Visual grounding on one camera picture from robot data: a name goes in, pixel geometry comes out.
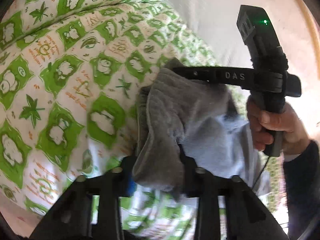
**finger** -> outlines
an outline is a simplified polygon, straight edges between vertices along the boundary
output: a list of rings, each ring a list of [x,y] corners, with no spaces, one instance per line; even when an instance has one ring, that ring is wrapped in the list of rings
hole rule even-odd
[[[254,103],[251,97],[249,97],[247,101],[247,112],[248,112],[248,116],[252,115],[257,118],[260,117],[261,115],[261,109]]]
[[[282,114],[261,111],[259,122],[268,130],[293,132],[295,126],[293,112],[286,111]]]
[[[253,115],[248,116],[250,129],[255,132],[260,132],[262,125],[259,123],[259,119]]]
[[[261,152],[261,151],[264,151],[264,150],[265,150],[266,145],[263,144],[263,143],[255,142],[255,143],[253,144],[253,147],[254,147],[255,149],[257,149],[258,151]]]
[[[268,132],[256,132],[252,134],[254,142],[263,143],[263,144],[272,144],[273,136]]]

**screw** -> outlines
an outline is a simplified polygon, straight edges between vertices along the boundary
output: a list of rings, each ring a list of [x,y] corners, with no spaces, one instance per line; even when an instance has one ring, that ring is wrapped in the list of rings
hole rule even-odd
[[[205,173],[205,169],[201,168],[201,167],[198,167],[198,168],[196,168],[196,173],[203,174],[203,173]]]
[[[86,179],[87,179],[86,176],[80,175],[80,176],[78,176],[78,177],[76,178],[76,181],[77,181],[77,182],[84,182]]]
[[[112,173],[121,173],[122,172],[122,168],[121,167],[115,167],[111,170]]]
[[[231,179],[233,182],[241,182],[242,181],[238,175],[233,175]]]

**black handle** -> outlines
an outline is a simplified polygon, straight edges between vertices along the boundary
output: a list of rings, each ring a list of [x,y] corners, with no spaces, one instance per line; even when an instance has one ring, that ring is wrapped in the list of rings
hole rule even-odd
[[[277,97],[277,95],[259,93],[255,91],[251,91],[251,97],[255,102],[255,104],[261,110],[266,110],[268,112],[279,113],[279,114],[283,112],[283,108],[285,104],[284,98],[282,99]],[[273,136],[274,141],[272,144],[266,145],[266,148],[263,151],[263,153],[271,157],[279,157],[280,152],[282,150],[283,132],[271,131],[267,129],[266,131]]]

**human hand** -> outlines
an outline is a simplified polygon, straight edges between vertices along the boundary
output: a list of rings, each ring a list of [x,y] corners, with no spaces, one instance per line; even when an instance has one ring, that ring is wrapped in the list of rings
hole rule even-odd
[[[263,151],[266,144],[273,143],[273,136],[268,130],[284,131],[283,152],[285,155],[302,153],[310,143],[309,136],[292,107],[285,103],[282,114],[262,111],[249,97],[247,101],[247,114],[252,133],[253,146]]]

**gray cloth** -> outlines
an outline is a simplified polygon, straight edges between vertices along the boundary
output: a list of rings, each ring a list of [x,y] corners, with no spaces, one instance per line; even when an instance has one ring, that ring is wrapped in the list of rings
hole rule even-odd
[[[133,179],[140,185],[179,194],[184,169],[177,143],[198,166],[252,186],[261,169],[247,121],[236,111],[222,84],[187,80],[163,68],[138,98],[139,138]],[[269,192],[268,175],[257,184]]]

